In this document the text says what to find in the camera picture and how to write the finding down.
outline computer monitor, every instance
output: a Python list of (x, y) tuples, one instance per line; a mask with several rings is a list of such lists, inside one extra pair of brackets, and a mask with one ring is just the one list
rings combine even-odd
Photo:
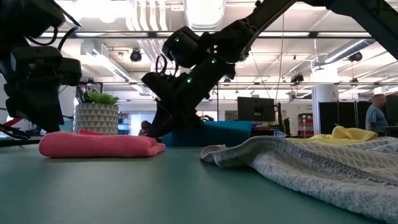
[(275, 121), (274, 99), (238, 97), (239, 121)]

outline person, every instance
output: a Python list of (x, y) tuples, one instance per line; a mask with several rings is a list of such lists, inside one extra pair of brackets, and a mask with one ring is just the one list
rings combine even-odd
[(388, 126), (386, 117), (381, 108), (386, 104), (386, 96), (384, 94), (376, 94), (372, 98), (372, 105), (366, 112), (366, 130), (382, 131)]
[(139, 130), (138, 135), (145, 135), (148, 133), (148, 130), (150, 128), (151, 124), (149, 121), (143, 121), (141, 122), (141, 130)]

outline plant pot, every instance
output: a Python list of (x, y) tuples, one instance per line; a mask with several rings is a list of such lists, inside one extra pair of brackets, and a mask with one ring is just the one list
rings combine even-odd
[(118, 134), (118, 113), (116, 105), (101, 103), (80, 103), (76, 106), (73, 130), (81, 129), (102, 134)]

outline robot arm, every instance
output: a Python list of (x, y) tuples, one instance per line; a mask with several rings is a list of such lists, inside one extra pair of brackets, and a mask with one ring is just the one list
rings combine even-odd
[[(58, 49), (33, 47), (27, 40), (39, 44), (33, 38), (53, 27), (55, 37), (42, 45), (54, 43), (58, 28), (65, 22), (64, 14), (71, 18), (53, 0), (0, 0), (0, 73), (6, 80), (7, 112), (47, 132), (59, 131), (59, 124), (63, 124), (58, 89), (60, 85), (78, 84), (80, 62), (61, 55), (68, 35)], [(68, 33), (79, 26), (76, 22)]]
[[(235, 64), (245, 60), (255, 39), (296, 1), (257, 1), (253, 13), (202, 36), (188, 27), (174, 32), (165, 42), (163, 53), (190, 73), (172, 77), (147, 73), (142, 82), (157, 95), (157, 112), (148, 132), (163, 136), (185, 125), (199, 126), (195, 107), (224, 76), (233, 79)], [(398, 12), (384, 0), (306, 0), (312, 6), (326, 6), (337, 14), (351, 16), (386, 50), (398, 58)]]

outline knit blanket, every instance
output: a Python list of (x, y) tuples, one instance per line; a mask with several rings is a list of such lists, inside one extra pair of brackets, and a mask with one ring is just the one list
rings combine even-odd
[(350, 145), (256, 136), (231, 148), (208, 146), (219, 167), (249, 166), (289, 189), (387, 223), (398, 223), (398, 139)]

